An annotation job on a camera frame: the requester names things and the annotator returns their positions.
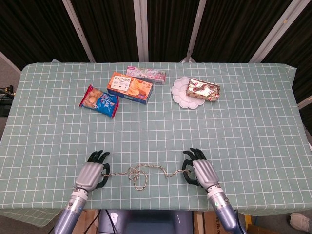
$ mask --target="pink snack box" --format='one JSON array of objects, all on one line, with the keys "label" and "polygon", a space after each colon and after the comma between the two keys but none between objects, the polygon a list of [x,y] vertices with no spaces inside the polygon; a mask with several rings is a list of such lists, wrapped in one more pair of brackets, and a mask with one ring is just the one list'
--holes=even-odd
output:
[{"label": "pink snack box", "polygon": [[159,84],[164,84],[166,80],[165,71],[148,68],[128,66],[126,75]]}]

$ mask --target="shoe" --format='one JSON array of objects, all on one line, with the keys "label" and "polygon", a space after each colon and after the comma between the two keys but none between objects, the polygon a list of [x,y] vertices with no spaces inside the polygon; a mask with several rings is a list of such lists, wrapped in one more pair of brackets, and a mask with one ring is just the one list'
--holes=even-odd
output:
[{"label": "shoe", "polygon": [[300,213],[292,213],[289,221],[290,225],[300,231],[309,232],[309,218]]}]

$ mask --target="table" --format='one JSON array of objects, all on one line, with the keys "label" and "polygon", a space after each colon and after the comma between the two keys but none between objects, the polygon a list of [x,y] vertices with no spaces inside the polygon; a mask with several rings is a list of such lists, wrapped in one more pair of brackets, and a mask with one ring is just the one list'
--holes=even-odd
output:
[{"label": "table", "polygon": [[[114,119],[79,108],[88,84],[105,90],[128,65],[162,69],[147,105],[120,98]],[[291,85],[295,68],[275,63],[35,63],[26,66],[0,143],[0,215],[47,224],[64,207],[94,150],[111,152],[112,172],[139,163],[174,172],[190,147],[216,169],[232,205],[251,215],[312,208],[312,153]],[[182,76],[216,82],[221,97],[195,110],[173,102]],[[148,188],[127,175],[90,194],[86,209],[211,210],[182,174],[147,169]]]}]

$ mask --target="blue snack bag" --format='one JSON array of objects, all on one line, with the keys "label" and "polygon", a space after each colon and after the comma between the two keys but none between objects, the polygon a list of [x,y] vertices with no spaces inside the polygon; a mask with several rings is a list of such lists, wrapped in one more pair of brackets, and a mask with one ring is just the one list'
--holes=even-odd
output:
[{"label": "blue snack bag", "polygon": [[114,118],[119,106],[118,96],[102,92],[100,89],[89,85],[79,107],[86,107],[96,110]]}]

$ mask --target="cookie package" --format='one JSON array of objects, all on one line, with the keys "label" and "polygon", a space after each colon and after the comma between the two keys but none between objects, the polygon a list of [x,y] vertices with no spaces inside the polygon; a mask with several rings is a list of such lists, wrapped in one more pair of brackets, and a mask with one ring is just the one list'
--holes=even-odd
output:
[{"label": "cookie package", "polygon": [[105,93],[89,85],[79,107],[90,108],[114,118],[118,105],[118,96]]},{"label": "cookie package", "polygon": [[151,83],[164,84],[166,80],[166,72],[163,70],[149,69],[149,68],[139,68],[128,66],[127,76],[142,79]]},{"label": "cookie package", "polygon": [[153,84],[114,72],[107,85],[107,90],[110,94],[147,104],[153,90]]},{"label": "cookie package", "polygon": [[191,78],[186,95],[208,101],[217,101],[220,97],[220,85]]}]

